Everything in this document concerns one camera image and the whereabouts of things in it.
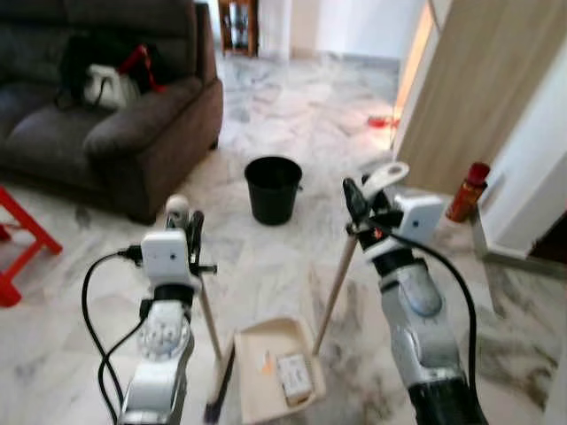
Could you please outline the black bag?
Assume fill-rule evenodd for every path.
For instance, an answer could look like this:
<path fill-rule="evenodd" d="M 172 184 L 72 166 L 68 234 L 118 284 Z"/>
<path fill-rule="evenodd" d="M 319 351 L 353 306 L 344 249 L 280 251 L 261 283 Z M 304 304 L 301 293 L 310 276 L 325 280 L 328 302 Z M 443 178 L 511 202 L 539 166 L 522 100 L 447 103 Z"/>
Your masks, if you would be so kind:
<path fill-rule="evenodd" d="M 69 37 L 62 53 L 56 106 L 62 108 L 68 103 L 97 108 L 82 100 L 82 86 L 88 81 L 90 65 L 113 67 L 119 73 L 128 73 L 137 82 L 142 95 L 151 90 L 162 92 L 175 80 L 173 70 L 154 43 L 121 32 L 82 32 Z"/>

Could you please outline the black plastic bucket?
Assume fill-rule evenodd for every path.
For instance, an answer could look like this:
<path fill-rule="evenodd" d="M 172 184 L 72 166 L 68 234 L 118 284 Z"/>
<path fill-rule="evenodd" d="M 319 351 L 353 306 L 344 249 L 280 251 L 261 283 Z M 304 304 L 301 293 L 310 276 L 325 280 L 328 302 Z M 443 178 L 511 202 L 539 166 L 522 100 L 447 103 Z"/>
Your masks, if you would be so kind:
<path fill-rule="evenodd" d="M 264 155 L 244 170 L 252 217 L 260 224 L 279 226 L 291 219 L 303 171 L 291 158 Z"/>

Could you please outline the small printed carton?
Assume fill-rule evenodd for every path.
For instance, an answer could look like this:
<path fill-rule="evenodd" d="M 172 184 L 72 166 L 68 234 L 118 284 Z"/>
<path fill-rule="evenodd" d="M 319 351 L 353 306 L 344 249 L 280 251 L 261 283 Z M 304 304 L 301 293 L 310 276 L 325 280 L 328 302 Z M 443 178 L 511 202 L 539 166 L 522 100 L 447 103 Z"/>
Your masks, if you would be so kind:
<path fill-rule="evenodd" d="M 284 353 L 276 357 L 276 376 L 289 407 L 303 404 L 315 393 L 308 357 L 303 352 Z"/>

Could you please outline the plain wooden door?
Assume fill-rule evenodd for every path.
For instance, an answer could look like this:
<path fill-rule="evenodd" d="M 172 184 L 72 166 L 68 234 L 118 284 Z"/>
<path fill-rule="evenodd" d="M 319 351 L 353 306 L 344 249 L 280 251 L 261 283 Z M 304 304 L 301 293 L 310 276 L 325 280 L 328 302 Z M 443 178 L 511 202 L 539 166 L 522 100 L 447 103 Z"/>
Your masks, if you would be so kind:
<path fill-rule="evenodd" d="M 451 194 L 497 157 L 566 39 L 566 0 L 448 0 L 400 119 L 404 185 Z"/>

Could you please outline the dark brown sofa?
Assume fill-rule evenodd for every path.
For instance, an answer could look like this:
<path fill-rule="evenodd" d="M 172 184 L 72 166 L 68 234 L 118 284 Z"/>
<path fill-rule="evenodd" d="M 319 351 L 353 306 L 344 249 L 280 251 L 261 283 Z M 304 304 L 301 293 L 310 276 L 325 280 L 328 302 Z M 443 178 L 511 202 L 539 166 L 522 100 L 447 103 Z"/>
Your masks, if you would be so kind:
<path fill-rule="evenodd" d="M 175 80 L 119 110 L 56 106 L 70 36 L 131 34 Z M 209 4 L 198 0 L 0 0 L 0 182 L 151 224 L 218 145 L 223 82 Z"/>

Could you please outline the red metal stool frame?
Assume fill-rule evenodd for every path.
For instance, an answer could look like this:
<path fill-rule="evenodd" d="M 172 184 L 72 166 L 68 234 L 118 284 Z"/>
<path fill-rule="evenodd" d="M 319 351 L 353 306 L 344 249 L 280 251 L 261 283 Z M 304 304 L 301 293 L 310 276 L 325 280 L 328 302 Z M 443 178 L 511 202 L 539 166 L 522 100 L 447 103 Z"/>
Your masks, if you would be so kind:
<path fill-rule="evenodd" d="M 32 236 L 32 242 L 12 263 L 0 267 L 0 307 L 8 308 L 16 306 L 23 299 L 13 279 L 16 279 L 16 276 L 20 275 L 21 271 L 24 271 L 24 268 L 41 251 L 59 255 L 62 252 L 62 246 L 3 186 L 0 186 L 0 209 L 7 211 L 15 219 L 13 224 L 0 222 L 0 242 L 12 241 L 12 232 L 9 232 L 11 229 L 23 230 Z"/>

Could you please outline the dark wooden cabinet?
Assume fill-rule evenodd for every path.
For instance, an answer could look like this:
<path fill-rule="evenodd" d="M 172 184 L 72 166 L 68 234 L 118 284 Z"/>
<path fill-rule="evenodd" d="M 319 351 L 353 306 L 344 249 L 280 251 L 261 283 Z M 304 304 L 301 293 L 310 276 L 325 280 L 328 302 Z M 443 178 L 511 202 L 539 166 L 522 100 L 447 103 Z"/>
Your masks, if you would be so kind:
<path fill-rule="evenodd" d="M 259 53 L 259 0 L 216 0 L 221 52 L 256 58 Z"/>

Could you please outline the wooden handle broom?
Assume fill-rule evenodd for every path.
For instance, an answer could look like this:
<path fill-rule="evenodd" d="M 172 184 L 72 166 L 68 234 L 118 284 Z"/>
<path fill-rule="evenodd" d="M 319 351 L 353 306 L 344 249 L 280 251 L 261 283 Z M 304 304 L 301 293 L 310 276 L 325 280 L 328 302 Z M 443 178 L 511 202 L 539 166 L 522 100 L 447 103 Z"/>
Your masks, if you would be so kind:
<path fill-rule="evenodd" d="M 190 201 L 186 196 L 173 195 L 166 203 L 167 226 L 182 229 L 187 235 L 187 223 L 190 215 L 195 210 L 190 206 Z M 203 319 L 206 321 L 207 332 L 215 356 L 215 379 L 214 388 L 210 394 L 209 401 L 204 405 L 202 421 L 204 425 L 218 425 L 224 401 L 226 401 L 232 376 L 235 371 L 235 345 L 229 344 L 227 349 L 221 350 L 220 333 L 216 328 L 214 308 L 210 301 L 209 291 L 207 291 L 206 279 L 199 280 L 201 287 L 196 291 L 199 301 L 201 301 Z"/>

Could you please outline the white pouch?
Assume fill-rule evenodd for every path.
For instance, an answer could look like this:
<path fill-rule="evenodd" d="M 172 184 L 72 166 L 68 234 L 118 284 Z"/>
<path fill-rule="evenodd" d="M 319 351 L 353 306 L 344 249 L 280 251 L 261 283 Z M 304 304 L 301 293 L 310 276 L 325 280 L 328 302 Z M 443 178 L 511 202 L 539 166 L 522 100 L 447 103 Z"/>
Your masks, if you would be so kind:
<path fill-rule="evenodd" d="M 90 65 L 88 81 L 82 86 L 82 100 L 97 108 L 119 110 L 142 95 L 137 82 L 116 68 Z"/>

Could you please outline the beige long handle dustpan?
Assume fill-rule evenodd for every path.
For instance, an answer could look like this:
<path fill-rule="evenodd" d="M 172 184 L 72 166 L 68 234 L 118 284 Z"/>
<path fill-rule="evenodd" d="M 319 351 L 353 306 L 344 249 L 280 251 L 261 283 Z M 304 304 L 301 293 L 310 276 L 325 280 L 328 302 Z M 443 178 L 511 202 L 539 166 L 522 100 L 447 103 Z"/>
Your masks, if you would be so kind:
<path fill-rule="evenodd" d="M 357 248 L 351 221 L 346 224 L 346 234 L 335 283 L 325 301 L 323 316 L 316 332 L 312 332 L 306 322 L 292 316 L 272 317 L 236 332 L 232 344 L 235 345 L 240 417 L 244 425 L 281 420 L 291 414 L 303 412 L 328 396 L 327 373 L 323 371 L 319 356 L 352 263 L 353 251 Z M 291 352 L 307 355 L 315 393 L 303 404 L 289 407 L 284 401 L 283 390 L 276 376 L 276 357 Z"/>

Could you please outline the red spray can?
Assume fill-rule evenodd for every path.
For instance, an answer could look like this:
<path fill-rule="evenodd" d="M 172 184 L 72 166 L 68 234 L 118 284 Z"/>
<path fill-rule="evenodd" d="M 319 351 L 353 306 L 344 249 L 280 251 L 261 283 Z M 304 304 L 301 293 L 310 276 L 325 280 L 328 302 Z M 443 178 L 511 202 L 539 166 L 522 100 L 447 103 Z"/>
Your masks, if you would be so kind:
<path fill-rule="evenodd" d="M 458 188 L 446 211 L 446 218 L 449 221 L 465 222 L 477 210 L 479 198 L 487 187 L 487 175 L 490 171 L 491 167 L 485 162 L 475 162 L 470 166 L 461 187 Z"/>

